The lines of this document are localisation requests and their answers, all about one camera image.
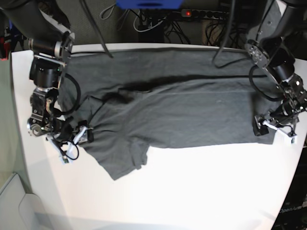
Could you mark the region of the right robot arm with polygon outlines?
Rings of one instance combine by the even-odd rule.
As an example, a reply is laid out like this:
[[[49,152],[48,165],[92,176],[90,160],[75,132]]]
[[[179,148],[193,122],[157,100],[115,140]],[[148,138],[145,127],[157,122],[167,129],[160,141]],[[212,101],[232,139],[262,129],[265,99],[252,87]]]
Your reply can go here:
[[[86,121],[73,128],[71,114],[81,100],[81,88],[66,67],[75,39],[67,16],[55,0],[2,0],[0,11],[29,40],[34,53],[29,79],[35,89],[30,97],[32,113],[27,121],[30,135],[45,136],[57,150],[63,163],[78,158],[73,155],[80,142],[92,141],[93,135]],[[55,108],[63,79],[76,88],[76,99],[67,111]]]

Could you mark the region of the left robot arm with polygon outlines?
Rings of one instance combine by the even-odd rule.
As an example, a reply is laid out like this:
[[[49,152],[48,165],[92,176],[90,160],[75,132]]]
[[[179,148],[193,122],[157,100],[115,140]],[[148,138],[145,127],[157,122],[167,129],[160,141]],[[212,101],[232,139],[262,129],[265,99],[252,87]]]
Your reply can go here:
[[[284,133],[283,127],[290,127],[285,135],[295,138],[298,115],[307,110],[307,91],[303,80],[295,74],[295,58],[284,44],[284,39],[296,30],[304,30],[307,25],[305,0],[258,0],[253,6],[251,24],[247,30],[245,49],[254,66],[249,71],[252,88],[265,99],[279,102],[275,110],[256,115],[253,121],[254,134],[263,136],[269,129]],[[273,98],[262,92],[253,81],[253,73],[260,69],[271,78],[281,96]]]

